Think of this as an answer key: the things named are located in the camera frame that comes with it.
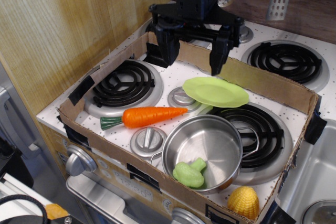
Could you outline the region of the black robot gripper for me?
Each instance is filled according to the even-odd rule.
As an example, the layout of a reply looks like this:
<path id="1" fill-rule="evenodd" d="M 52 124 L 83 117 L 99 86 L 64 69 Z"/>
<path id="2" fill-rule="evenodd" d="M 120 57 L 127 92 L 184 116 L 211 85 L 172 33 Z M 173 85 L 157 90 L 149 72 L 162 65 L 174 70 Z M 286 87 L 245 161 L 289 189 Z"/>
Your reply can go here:
<path id="1" fill-rule="evenodd" d="M 152 20 L 156 22 L 155 35 L 160 51 L 159 66 L 171 66 L 180 50 L 179 39 L 175 35 L 199 40 L 212 40 L 209 55 L 211 75 L 218 75 L 226 63 L 230 50 L 240 44 L 240 26 L 244 20 L 228 13 L 217 4 L 218 0 L 175 0 L 169 4 L 153 4 L 149 7 Z M 204 25 L 220 25 L 215 32 L 202 31 Z"/>

